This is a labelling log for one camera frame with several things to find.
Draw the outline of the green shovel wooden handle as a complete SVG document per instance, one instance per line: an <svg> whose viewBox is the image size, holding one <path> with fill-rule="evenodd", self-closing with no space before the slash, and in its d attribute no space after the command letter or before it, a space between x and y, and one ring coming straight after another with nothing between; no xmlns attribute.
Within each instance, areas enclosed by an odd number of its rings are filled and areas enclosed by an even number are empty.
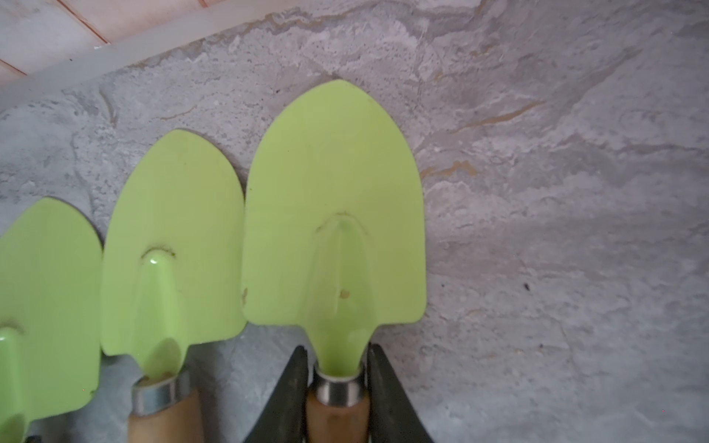
<svg viewBox="0 0 709 443"><path fill-rule="evenodd" d="M309 344L306 442L372 442L367 347L427 307L425 205L403 133L337 79L264 134L247 181L242 302L260 326Z"/></svg>
<svg viewBox="0 0 709 443"><path fill-rule="evenodd" d="M59 199L40 199L1 237L2 441L96 392L102 259L92 224Z"/></svg>
<svg viewBox="0 0 709 443"><path fill-rule="evenodd" d="M130 356L141 371L129 441L203 441L186 354L247 324L238 295L243 222L232 164L193 132L164 135L127 179L105 238L100 323L105 354Z"/></svg>

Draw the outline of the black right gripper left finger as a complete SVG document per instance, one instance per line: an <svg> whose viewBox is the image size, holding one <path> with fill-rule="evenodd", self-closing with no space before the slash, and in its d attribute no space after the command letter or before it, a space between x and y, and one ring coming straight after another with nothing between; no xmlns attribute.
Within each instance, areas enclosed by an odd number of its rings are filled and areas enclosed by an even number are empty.
<svg viewBox="0 0 709 443"><path fill-rule="evenodd" d="M308 353L298 345L245 442L304 441L308 375Z"/></svg>

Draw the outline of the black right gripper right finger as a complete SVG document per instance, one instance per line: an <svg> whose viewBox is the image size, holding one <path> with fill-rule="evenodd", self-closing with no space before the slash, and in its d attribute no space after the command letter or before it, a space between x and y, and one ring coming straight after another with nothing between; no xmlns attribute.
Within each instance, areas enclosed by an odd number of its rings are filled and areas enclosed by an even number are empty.
<svg viewBox="0 0 709 443"><path fill-rule="evenodd" d="M367 388L371 398L372 442L432 442L383 348L367 347Z"/></svg>

